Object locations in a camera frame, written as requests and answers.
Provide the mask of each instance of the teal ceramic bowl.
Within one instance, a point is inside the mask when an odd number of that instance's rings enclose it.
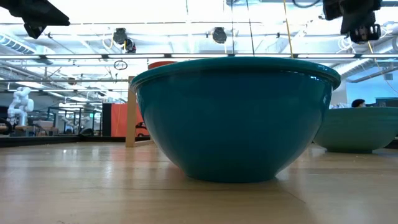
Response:
[[[265,57],[179,62],[131,83],[160,149],[215,182],[273,178],[313,140],[339,84],[326,66]]]
[[[331,152],[372,153],[398,134],[398,108],[342,108],[326,112],[314,139]]]

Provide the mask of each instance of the wooden post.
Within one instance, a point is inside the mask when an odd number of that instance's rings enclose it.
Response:
[[[134,77],[129,77],[129,85]],[[127,97],[127,131],[126,131],[126,147],[134,147],[136,141],[136,93],[129,90]]]

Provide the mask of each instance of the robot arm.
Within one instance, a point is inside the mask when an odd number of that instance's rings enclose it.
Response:
[[[16,117],[15,117],[16,114],[20,116],[19,124],[25,125],[26,116],[27,116],[26,112],[33,111],[34,102],[33,100],[29,99],[28,97],[29,93],[30,93],[29,87],[19,87],[17,91],[14,93],[14,99],[12,100],[7,110],[9,122],[12,125],[16,123]],[[19,107],[19,109],[15,109],[15,107],[18,104],[21,104],[21,106]]]
[[[0,7],[14,17],[21,17],[31,38],[39,38],[47,26],[69,26],[69,17],[48,0],[1,0]]]
[[[300,8],[312,7],[320,2],[303,6],[292,0]],[[382,0],[323,0],[325,19],[331,21],[343,17],[340,34],[349,35],[354,43],[378,40],[381,36],[379,24],[375,24],[374,11],[380,10]]]

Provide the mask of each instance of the wooden table surface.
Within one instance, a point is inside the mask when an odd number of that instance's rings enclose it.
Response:
[[[185,178],[154,146],[75,143],[0,149],[0,223],[396,224],[398,150],[311,146],[275,180]]]

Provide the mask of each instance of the bowl rim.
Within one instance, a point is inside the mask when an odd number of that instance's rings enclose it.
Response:
[[[192,71],[219,70],[221,68],[266,68],[267,70],[285,70],[297,73],[311,73],[314,76],[325,78],[337,89],[341,83],[340,74],[325,65],[291,58],[275,57],[220,57],[177,62],[150,69],[131,80],[130,88],[136,91],[144,82],[155,78],[178,73],[192,73]]]

